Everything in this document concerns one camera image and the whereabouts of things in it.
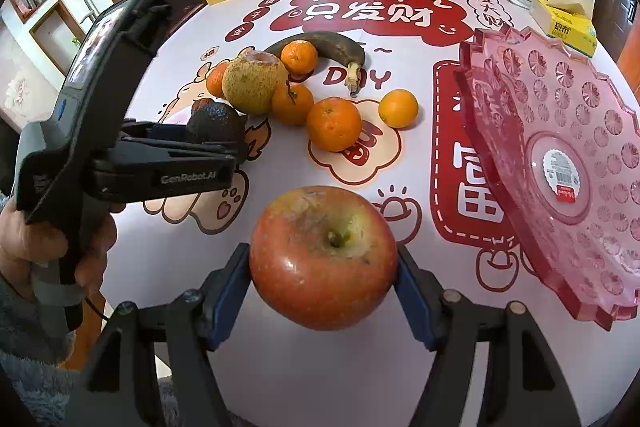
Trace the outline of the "left hand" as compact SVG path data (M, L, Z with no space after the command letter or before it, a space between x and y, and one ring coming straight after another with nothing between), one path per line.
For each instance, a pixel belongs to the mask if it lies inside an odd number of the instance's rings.
M89 295L100 290L107 267L107 253L116 243L113 213L124 209L124 205L111 207L111 212L93 233L75 269L76 283ZM64 257L67 247L64 234L50 223L28 225L13 198L4 202L1 211L1 275L18 295L34 300L30 275L32 266Z

